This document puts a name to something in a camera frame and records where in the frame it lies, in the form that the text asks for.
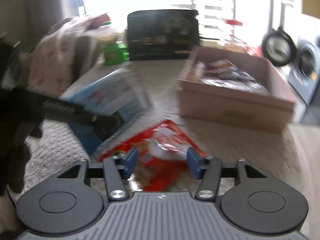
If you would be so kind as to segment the blue snack packet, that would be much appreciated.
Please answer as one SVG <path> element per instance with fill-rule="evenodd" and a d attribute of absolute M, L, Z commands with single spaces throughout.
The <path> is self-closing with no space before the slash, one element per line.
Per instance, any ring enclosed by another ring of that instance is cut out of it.
<path fill-rule="evenodd" d="M 99 137 L 92 128 L 75 122 L 68 125 L 87 154 L 92 158 L 101 151 L 107 141 L 125 129 L 151 108 L 151 101 L 138 74 L 123 66 L 78 90 L 68 89 L 60 99 L 84 106 L 94 114 L 116 117 L 118 127 L 110 135 Z"/>

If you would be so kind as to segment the red snack bag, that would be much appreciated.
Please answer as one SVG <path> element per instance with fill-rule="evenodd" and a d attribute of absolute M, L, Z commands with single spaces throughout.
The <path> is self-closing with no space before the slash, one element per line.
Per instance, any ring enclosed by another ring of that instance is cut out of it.
<path fill-rule="evenodd" d="M 178 179 L 188 168 L 188 148 L 207 156 L 176 123 L 167 119 L 114 146 L 98 160 L 123 155 L 133 147 L 138 149 L 133 181 L 139 191 L 164 191 Z"/>

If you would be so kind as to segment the floral blanket on sofa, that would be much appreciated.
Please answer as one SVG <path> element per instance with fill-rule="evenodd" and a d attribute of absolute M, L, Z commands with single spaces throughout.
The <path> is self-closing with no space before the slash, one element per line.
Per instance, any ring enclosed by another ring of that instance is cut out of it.
<path fill-rule="evenodd" d="M 26 88 L 61 96 L 94 66 L 100 54 L 97 29 L 108 21 L 108 14 L 75 16 L 52 26 L 26 58 Z"/>

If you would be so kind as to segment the green candy dispenser toy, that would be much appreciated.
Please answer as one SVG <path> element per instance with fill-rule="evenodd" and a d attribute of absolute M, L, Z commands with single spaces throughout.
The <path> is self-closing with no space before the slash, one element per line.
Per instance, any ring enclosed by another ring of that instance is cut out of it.
<path fill-rule="evenodd" d="M 113 66 L 129 60 L 129 52 L 124 42 L 124 33 L 115 30 L 111 21 L 104 22 L 99 27 L 101 31 L 99 42 L 105 66 Z"/>

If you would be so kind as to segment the white lace tablecloth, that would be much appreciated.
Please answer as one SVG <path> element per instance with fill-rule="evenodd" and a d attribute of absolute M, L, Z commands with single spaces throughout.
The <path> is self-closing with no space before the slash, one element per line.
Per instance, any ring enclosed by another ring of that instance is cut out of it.
<path fill-rule="evenodd" d="M 195 192 L 199 182 L 185 161 L 176 161 L 189 146 L 225 162 L 243 158 L 266 172 L 304 191 L 302 167 L 295 141 L 288 129 L 268 133 L 215 122 L 183 118 L 178 113 L 178 76 L 183 61 L 134 62 L 127 66 L 132 77 L 147 90 L 151 107 L 118 134 L 88 154 L 71 127 L 45 120 L 40 139 L 29 137 L 31 159 L 27 163 L 24 189 L 29 190 L 68 164 L 100 159 L 137 147 L 142 163 L 129 179 L 130 191 L 150 189 L 151 179 L 166 191 Z"/>

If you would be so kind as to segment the pink cardboard gift box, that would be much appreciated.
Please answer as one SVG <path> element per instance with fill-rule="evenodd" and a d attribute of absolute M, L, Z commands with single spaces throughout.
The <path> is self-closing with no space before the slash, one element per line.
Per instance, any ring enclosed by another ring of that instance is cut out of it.
<path fill-rule="evenodd" d="M 207 85 L 195 80 L 199 63 L 228 60 L 248 72 L 268 91 L 257 94 Z M 291 121 L 296 98 L 287 82 L 266 59 L 228 50 L 195 46 L 180 74 L 178 89 L 180 115 L 281 132 Z"/>

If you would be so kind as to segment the black plum snack bag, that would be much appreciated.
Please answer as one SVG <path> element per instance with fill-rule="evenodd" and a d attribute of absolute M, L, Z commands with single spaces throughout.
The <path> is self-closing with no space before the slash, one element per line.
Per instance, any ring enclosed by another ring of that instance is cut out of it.
<path fill-rule="evenodd" d="M 197 10 L 135 11 L 127 16 L 127 49 L 131 61 L 186 59 L 199 45 Z"/>

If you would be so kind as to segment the red-lid clear plastic jar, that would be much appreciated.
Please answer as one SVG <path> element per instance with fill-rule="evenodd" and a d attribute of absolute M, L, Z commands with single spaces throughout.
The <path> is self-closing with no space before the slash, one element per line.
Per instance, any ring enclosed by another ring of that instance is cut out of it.
<path fill-rule="evenodd" d="M 233 52 L 244 52 L 244 45 L 242 40 L 235 36 L 236 27 L 241 27 L 242 22 L 236 19 L 226 19 L 223 18 L 222 26 L 222 39 L 221 44 L 225 50 L 230 50 Z"/>

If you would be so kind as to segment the grey front-load washing machine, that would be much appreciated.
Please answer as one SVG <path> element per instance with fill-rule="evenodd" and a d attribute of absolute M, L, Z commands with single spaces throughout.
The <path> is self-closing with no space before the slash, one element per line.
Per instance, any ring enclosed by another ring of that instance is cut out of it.
<path fill-rule="evenodd" d="M 263 38 L 261 49 L 275 67 L 290 66 L 287 80 L 307 105 L 319 102 L 319 35 L 304 30 L 295 43 L 278 28 Z"/>

